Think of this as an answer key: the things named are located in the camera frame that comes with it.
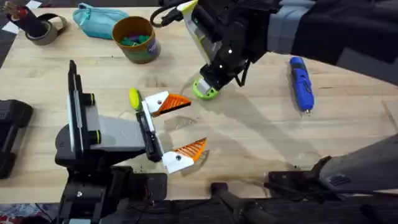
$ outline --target teal pouch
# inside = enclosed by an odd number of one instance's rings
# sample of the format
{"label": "teal pouch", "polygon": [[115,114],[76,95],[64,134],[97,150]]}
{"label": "teal pouch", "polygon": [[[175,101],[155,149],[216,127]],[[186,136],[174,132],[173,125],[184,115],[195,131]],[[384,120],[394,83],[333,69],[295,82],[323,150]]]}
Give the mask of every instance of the teal pouch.
{"label": "teal pouch", "polygon": [[73,20],[89,37],[112,40],[113,26],[129,16],[117,9],[92,7],[85,3],[80,3],[78,8],[73,12]]}

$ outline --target cup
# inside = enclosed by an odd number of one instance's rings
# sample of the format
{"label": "cup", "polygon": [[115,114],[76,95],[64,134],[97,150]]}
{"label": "cup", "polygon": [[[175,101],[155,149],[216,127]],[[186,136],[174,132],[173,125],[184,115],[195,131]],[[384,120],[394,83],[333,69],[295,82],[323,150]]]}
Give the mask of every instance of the cup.
{"label": "cup", "polygon": [[[149,38],[135,46],[120,44],[123,38],[134,35],[148,35]],[[112,38],[131,62],[148,63],[160,54],[160,45],[156,41],[154,28],[143,17],[130,16],[121,19],[113,27]]]}

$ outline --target wooden table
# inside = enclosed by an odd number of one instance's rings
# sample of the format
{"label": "wooden table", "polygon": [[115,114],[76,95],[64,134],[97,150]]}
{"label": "wooden table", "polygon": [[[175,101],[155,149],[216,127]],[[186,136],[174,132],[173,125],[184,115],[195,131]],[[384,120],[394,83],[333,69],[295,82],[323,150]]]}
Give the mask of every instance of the wooden table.
{"label": "wooden table", "polygon": [[[226,86],[213,101],[200,101],[192,82],[204,65],[182,22],[156,29],[160,57],[131,63],[111,40],[87,37],[72,20],[75,9],[38,9],[65,16],[70,26],[54,43],[36,46],[20,32],[0,70],[0,98],[35,108],[13,173],[0,180],[0,203],[58,202],[67,171],[54,163],[55,137],[67,123],[69,60],[83,88],[95,93],[99,113],[135,119],[130,87],[144,96],[168,90],[192,100],[191,107],[154,120],[165,149],[208,138],[204,158],[169,175],[169,199],[207,198],[209,184],[228,182],[241,197],[266,197],[261,187],[272,170],[309,169],[320,158],[355,151],[397,132],[384,101],[398,98],[387,83],[306,60],[315,93],[311,117],[302,116],[291,97],[288,55],[267,54],[249,69],[244,88]],[[123,8],[149,18],[155,8]],[[146,156],[123,162],[141,172],[163,172]]]}

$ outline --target blue screwdriver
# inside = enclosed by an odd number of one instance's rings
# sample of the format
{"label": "blue screwdriver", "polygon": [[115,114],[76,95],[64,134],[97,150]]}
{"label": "blue screwdriver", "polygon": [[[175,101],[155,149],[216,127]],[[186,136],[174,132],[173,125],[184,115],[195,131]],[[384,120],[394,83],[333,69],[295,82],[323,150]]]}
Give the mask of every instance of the blue screwdriver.
{"label": "blue screwdriver", "polygon": [[314,97],[311,90],[310,77],[308,76],[303,59],[300,57],[292,57],[290,59],[290,68],[297,106],[300,111],[304,111],[310,116],[314,104]]}

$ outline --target white paper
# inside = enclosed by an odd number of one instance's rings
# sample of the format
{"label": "white paper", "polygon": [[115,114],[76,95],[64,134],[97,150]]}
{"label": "white paper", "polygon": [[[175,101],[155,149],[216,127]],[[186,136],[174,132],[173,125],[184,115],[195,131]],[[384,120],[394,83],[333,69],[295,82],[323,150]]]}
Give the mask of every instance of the white paper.
{"label": "white paper", "polygon": [[42,4],[41,2],[30,0],[30,1],[26,4],[26,6],[27,6],[29,9],[37,9],[41,4]]}
{"label": "white paper", "polygon": [[[41,2],[34,1],[34,0],[30,0],[30,1],[26,4],[26,6],[27,6],[29,9],[37,9],[41,4],[42,4]],[[8,23],[2,28],[2,30],[11,32],[11,33],[13,33],[13,34],[17,34],[18,31],[19,31],[19,28],[18,28],[17,25],[13,24],[12,22],[8,22]]]}
{"label": "white paper", "polygon": [[3,28],[2,30],[4,31],[8,31],[8,32],[12,32],[13,34],[17,34],[18,33],[18,26],[13,24],[12,22],[8,22]]}

